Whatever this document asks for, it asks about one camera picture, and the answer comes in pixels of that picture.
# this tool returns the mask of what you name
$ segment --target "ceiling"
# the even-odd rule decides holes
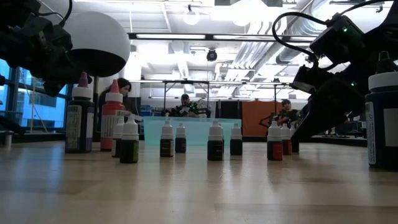
[[[56,11],[66,14],[68,0],[41,0],[45,5],[45,11]],[[215,6],[215,0],[201,0],[201,2],[158,2],[135,1],[135,3],[108,3],[107,0],[74,0],[72,15],[87,12],[99,11],[116,19],[126,32],[150,32],[150,33],[199,33],[199,34],[271,34],[268,30],[268,22],[273,21],[276,16],[285,11],[300,11],[310,0],[286,0],[284,6],[267,7],[260,0],[241,0],[232,6]],[[338,6],[329,4],[329,0],[314,0],[310,6],[313,16],[319,19],[329,19],[337,11],[343,11],[349,6]],[[193,11],[199,13],[199,21],[195,25],[188,25],[184,21],[184,13],[187,5],[192,5]],[[378,26],[388,13],[390,2],[381,13],[376,13],[375,7],[361,8],[349,12],[346,15],[354,23],[367,32]],[[244,23],[248,17],[256,18],[258,22],[252,22],[246,26],[237,26]],[[287,21],[282,21],[278,33],[285,31]],[[313,29],[319,34],[324,27],[313,25]],[[137,46],[137,52],[142,62],[142,74],[146,79],[167,79],[171,75],[183,73],[180,57],[177,57],[170,48],[171,41],[166,40],[135,40],[132,44]],[[244,65],[245,68],[254,70],[254,73],[243,71],[245,74],[234,76],[244,78],[249,76],[252,81],[263,82],[275,77],[291,82],[299,68],[305,63],[305,57],[296,54],[286,64],[275,64],[275,57],[281,50],[275,44],[257,44],[247,42],[209,42],[209,41],[185,41],[188,51],[184,51],[184,63],[187,75],[190,71],[213,72],[213,77],[224,77],[227,75],[228,67]],[[215,62],[208,62],[206,59],[208,49],[216,49],[218,59]],[[330,62],[322,60],[321,66],[327,66]],[[333,72],[342,70],[346,65],[337,66]]]

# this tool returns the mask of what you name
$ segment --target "red bottle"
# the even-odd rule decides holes
[[[124,119],[123,95],[119,93],[117,80],[113,80],[111,91],[105,95],[106,104],[102,109],[101,151],[111,152],[116,147],[113,129],[119,119]]]

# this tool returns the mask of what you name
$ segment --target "woman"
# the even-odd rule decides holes
[[[118,85],[119,85],[119,93],[123,95],[123,105],[126,108],[129,108],[129,105],[127,103],[127,94],[131,91],[131,83],[125,79],[125,78],[118,78]],[[107,87],[107,89],[105,89],[98,98],[98,126],[97,126],[97,130],[101,131],[101,122],[102,122],[102,109],[105,102],[105,96],[107,93],[109,93],[111,91],[111,87],[112,85],[110,85],[109,87]],[[131,114],[130,111],[126,110],[124,115],[125,116],[129,116]]]

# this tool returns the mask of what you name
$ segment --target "teal container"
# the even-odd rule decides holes
[[[160,144],[160,135],[162,134],[162,126],[166,119],[170,120],[173,126],[173,134],[176,135],[177,127],[180,123],[185,126],[185,133],[187,135],[187,146],[207,146],[209,127],[213,124],[213,118],[174,118],[174,117],[158,117],[146,116],[144,117],[144,136],[145,145],[158,146]],[[216,119],[221,123],[224,129],[225,144],[229,146],[231,139],[231,132],[234,123],[242,126],[241,119]]]

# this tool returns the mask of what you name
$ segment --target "security camera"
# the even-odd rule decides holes
[[[210,49],[209,52],[207,53],[207,61],[209,62],[214,62],[217,60],[217,53],[215,49]]]

